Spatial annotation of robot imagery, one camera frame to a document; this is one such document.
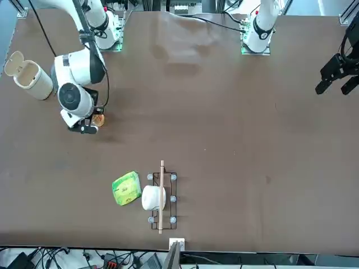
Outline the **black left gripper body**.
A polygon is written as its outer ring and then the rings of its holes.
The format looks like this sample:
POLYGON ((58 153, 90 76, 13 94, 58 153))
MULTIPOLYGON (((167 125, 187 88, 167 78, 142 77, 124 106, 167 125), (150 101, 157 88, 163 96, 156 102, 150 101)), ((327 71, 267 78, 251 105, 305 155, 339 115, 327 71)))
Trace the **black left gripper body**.
POLYGON ((344 34, 343 40, 340 45, 340 56, 343 59, 345 64, 357 64, 358 56, 347 56, 344 49, 346 46, 346 41, 349 41, 352 48, 352 53, 355 52, 355 49, 358 48, 358 19, 354 18, 350 25, 347 27, 344 34))

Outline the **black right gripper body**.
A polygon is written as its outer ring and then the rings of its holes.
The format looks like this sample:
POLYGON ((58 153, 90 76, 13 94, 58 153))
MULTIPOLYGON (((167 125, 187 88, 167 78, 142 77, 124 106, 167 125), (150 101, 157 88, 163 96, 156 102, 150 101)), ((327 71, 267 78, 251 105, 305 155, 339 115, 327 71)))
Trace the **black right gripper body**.
POLYGON ((80 134, 89 134, 94 135, 98 131, 98 127, 95 125, 86 125, 84 120, 76 122, 72 127, 68 127, 68 130, 71 132, 76 132, 80 134))

